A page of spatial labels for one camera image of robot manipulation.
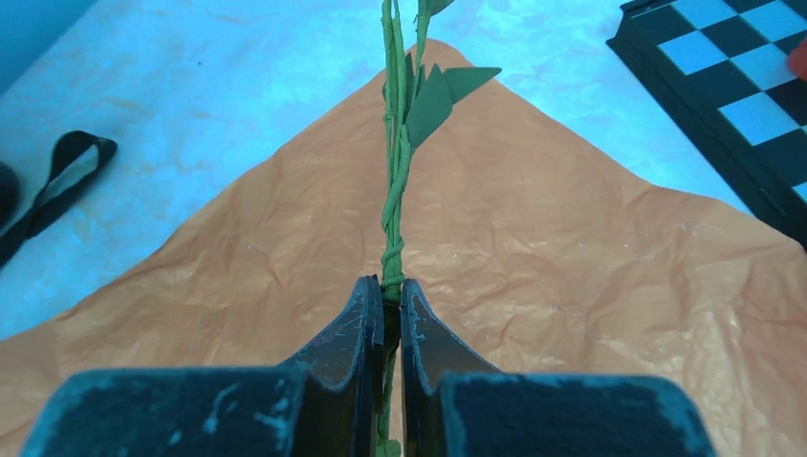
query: red object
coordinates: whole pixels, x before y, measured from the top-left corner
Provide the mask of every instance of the red object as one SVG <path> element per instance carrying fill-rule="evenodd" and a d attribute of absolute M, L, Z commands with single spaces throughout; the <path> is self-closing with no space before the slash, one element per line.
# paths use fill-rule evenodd
<path fill-rule="evenodd" d="M 807 39 L 787 57 L 787 66 L 796 76 L 807 81 Z"/>

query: chessboard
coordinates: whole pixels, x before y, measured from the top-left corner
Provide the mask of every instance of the chessboard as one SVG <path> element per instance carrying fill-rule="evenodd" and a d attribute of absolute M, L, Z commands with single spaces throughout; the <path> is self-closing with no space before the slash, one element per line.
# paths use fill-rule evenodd
<path fill-rule="evenodd" d="M 636 0 L 608 46 L 755 216 L 807 249 L 807 0 Z"/>

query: brown paper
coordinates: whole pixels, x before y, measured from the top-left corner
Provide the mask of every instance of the brown paper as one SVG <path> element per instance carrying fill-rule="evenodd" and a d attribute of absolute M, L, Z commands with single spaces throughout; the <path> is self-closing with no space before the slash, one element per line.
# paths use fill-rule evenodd
<path fill-rule="evenodd" d="M 431 42 L 435 58 L 467 64 Z M 277 364 L 379 273 L 382 78 L 145 262 L 0 343 L 0 454 L 78 370 Z M 807 256 L 761 222 L 649 185 L 490 83 L 415 155 L 402 231 L 405 273 L 498 367 L 665 376 L 722 455 L 807 455 Z M 399 399 L 399 438 L 400 421 Z"/>

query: blue wall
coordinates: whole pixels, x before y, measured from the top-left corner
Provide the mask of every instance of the blue wall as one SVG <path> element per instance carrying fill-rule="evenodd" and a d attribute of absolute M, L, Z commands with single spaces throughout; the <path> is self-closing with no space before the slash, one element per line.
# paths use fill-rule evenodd
<path fill-rule="evenodd" d="M 96 0 L 0 0 L 0 95 Z"/>

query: black strap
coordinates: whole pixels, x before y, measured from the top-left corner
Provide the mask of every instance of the black strap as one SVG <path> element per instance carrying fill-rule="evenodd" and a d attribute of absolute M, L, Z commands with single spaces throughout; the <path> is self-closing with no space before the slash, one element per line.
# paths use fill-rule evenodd
<path fill-rule="evenodd" d="M 95 146 L 98 150 L 98 163 L 94 170 L 82 177 L 76 184 L 58 195 L 49 198 L 48 187 L 65 169 Z M 76 203 L 92 181 L 107 166 L 118 150 L 112 140 L 91 135 L 84 131 L 65 133 L 53 147 L 50 159 L 50 175 L 47 183 L 36 194 L 33 204 L 25 215 L 5 233 L 0 234 L 0 268 L 22 247 L 29 238 L 38 235 L 60 218 Z"/>

